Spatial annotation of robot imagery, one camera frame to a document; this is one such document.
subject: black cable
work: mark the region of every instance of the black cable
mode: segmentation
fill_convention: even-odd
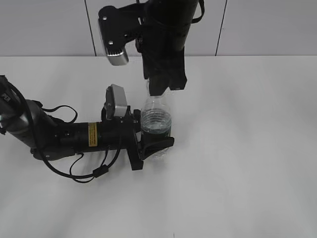
[[[121,139],[121,133],[120,133],[120,137],[119,137],[119,148],[117,149],[117,152],[114,155],[114,158],[112,159],[112,161],[110,162],[110,164],[107,165],[108,168],[110,168],[115,161],[118,159],[120,151],[121,151],[121,145],[122,145],[122,139]]]
[[[73,166],[77,163],[77,161],[79,161],[80,159],[82,159],[83,157],[84,157],[84,153],[79,153],[81,156],[77,159],[77,160],[75,160],[75,162],[70,166],[70,168],[69,168],[69,174],[70,175],[73,175],[72,173],[71,173],[71,169],[73,168]],[[87,181],[81,181],[81,180],[77,180],[77,179],[75,179],[75,178],[73,178],[73,180],[75,181],[75,182],[78,182],[78,183],[89,183],[89,182],[91,182],[92,180],[94,179],[94,177],[92,177],[90,180],[87,180]]]

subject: yellow warning label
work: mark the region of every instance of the yellow warning label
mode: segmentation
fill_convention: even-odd
[[[88,123],[89,147],[98,146],[97,123]]]

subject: clear plastic bottle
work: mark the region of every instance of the clear plastic bottle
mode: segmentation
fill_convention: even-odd
[[[147,83],[148,98],[141,109],[141,130],[153,137],[170,136],[172,117],[167,104],[165,93],[161,96],[150,96],[149,83]],[[151,155],[152,159],[162,159],[167,149]]]

